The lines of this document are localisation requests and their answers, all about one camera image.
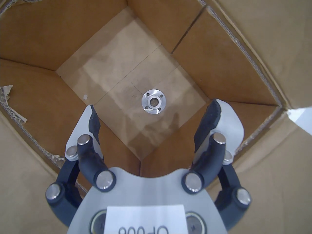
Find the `silver bolt head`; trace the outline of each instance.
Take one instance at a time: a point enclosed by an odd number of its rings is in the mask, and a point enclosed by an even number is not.
[[[236,192],[236,197],[244,205],[249,205],[252,201],[249,192],[245,188],[239,188]]]
[[[68,157],[74,157],[77,154],[77,146],[73,145],[66,150],[66,155]]]
[[[196,193],[201,191],[203,184],[200,177],[193,172],[190,172],[185,177],[185,186],[192,192]]]
[[[221,133],[214,133],[213,134],[213,139],[216,141],[218,144],[224,145],[225,144],[225,136],[223,136]]]
[[[114,176],[110,171],[102,171],[97,176],[96,184],[99,189],[107,189],[112,185],[113,180]]]
[[[46,190],[46,198],[49,200],[56,199],[59,196],[59,193],[60,193],[59,184],[53,183],[50,186],[48,186]]]
[[[88,134],[83,134],[80,137],[78,137],[77,143],[78,145],[85,145],[87,144],[91,139],[91,136]]]

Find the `metal flange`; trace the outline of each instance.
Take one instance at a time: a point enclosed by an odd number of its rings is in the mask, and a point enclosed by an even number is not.
[[[166,97],[157,89],[148,90],[143,94],[142,107],[150,114],[161,113],[166,107]]]

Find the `cardboard wall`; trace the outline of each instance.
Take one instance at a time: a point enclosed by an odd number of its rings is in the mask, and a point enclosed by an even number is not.
[[[229,234],[312,233],[312,137],[285,117],[234,163],[253,201]],[[220,185],[209,194],[216,198]]]
[[[2,233],[66,233],[45,192],[57,174],[25,143],[0,113]]]
[[[181,128],[166,139],[141,163],[141,176],[158,177],[180,168],[188,168],[194,158],[194,134],[207,106],[203,106]],[[275,110],[275,106],[229,102],[240,118],[247,139]]]
[[[203,8],[198,0],[128,0],[128,4],[168,52]]]
[[[215,1],[272,74],[286,106],[311,106],[311,0]]]
[[[85,103],[54,71],[5,60],[0,63],[0,86],[13,85],[9,106],[28,119],[24,127],[43,148],[63,156],[65,144],[86,108]],[[139,175],[139,160],[102,121],[100,123],[99,141],[106,165]],[[86,181],[81,184],[89,186]]]
[[[126,0],[43,0],[13,6],[0,18],[0,56],[56,70],[126,6]]]
[[[210,99],[276,105],[246,56],[207,9],[173,56]]]

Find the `center hole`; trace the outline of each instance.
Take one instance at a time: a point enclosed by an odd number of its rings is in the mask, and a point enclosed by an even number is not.
[[[157,98],[152,98],[149,103],[151,104],[151,106],[155,107],[159,104],[159,101]]]

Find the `white label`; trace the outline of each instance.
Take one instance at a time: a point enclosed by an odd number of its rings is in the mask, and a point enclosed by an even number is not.
[[[188,234],[184,206],[108,206],[104,234]]]

